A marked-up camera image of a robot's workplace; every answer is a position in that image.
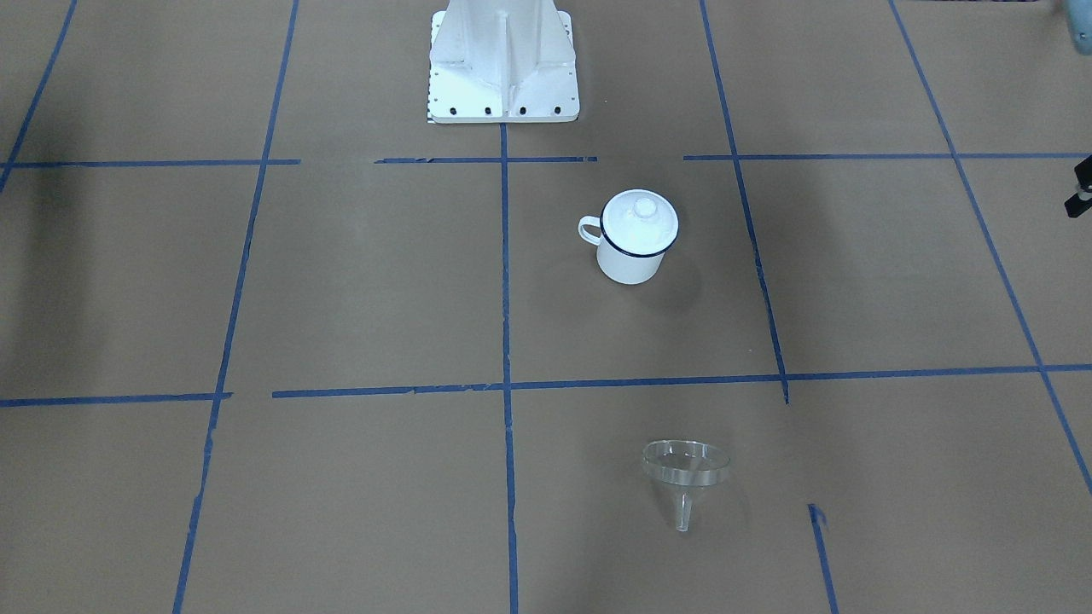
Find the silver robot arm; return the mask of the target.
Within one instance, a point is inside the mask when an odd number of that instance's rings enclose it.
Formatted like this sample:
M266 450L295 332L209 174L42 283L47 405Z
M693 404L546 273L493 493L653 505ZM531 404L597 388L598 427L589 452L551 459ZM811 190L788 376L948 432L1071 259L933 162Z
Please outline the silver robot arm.
M1091 1L1061 1L1070 39L1077 54L1091 55ZM1076 164L1077 191L1065 202L1069 219L1077 219L1091 206L1091 156Z

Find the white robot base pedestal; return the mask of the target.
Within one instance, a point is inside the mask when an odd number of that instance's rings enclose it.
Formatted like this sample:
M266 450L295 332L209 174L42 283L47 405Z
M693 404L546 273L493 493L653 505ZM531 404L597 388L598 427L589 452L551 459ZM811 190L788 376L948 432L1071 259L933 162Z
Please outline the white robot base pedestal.
M573 122L573 23L554 1L450 1L430 22L427 119Z

